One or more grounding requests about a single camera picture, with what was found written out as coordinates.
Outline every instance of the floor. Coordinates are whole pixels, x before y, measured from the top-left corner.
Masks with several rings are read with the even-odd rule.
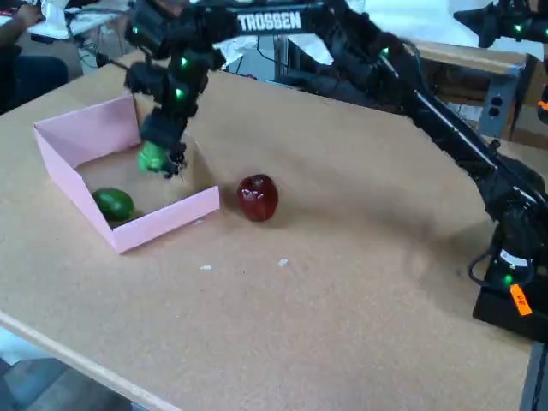
[[[52,358],[4,363],[1,370],[12,396],[10,405],[0,399],[3,411],[145,411]]]

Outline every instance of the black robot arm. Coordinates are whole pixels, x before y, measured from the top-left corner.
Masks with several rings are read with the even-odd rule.
[[[208,71],[224,63],[213,44],[245,34],[315,33],[337,69],[358,89],[398,106],[476,183],[486,212],[499,224],[482,255],[491,257],[486,279],[475,277],[474,265],[470,277],[482,286],[508,291],[509,273],[511,283],[525,285],[545,264],[548,201],[542,178],[525,164],[500,155],[496,145],[488,146],[428,91],[412,44],[383,33],[368,15],[355,13],[344,0],[196,3],[178,17],[139,0],[130,23],[127,38],[147,58],[132,65],[127,85],[158,102],[140,130],[145,141],[143,168],[168,175],[173,171],[158,156],[165,150],[167,159],[173,160],[171,152],[177,149],[188,118],[196,113]],[[167,67],[152,63],[167,58]]]
[[[483,9],[464,10],[454,17],[479,36],[479,47],[488,48],[496,39],[510,37],[548,43],[548,2],[539,0],[539,11],[529,7],[528,0],[499,0]]]

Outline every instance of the red apple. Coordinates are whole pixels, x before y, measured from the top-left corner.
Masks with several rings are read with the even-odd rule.
[[[238,203],[246,218],[251,221],[266,221],[277,207],[277,188],[265,174],[244,178],[236,192]]]

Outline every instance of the green led light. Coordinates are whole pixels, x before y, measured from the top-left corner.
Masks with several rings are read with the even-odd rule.
[[[175,97],[177,100],[180,100],[181,98],[185,97],[185,92],[181,90],[180,88],[177,88],[175,90]]]

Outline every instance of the green fruit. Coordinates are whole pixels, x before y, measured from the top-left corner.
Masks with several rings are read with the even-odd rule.
[[[126,221],[134,213],[134,201],[117,188],[100,188],[93,193],[93,199],[107,221]]]

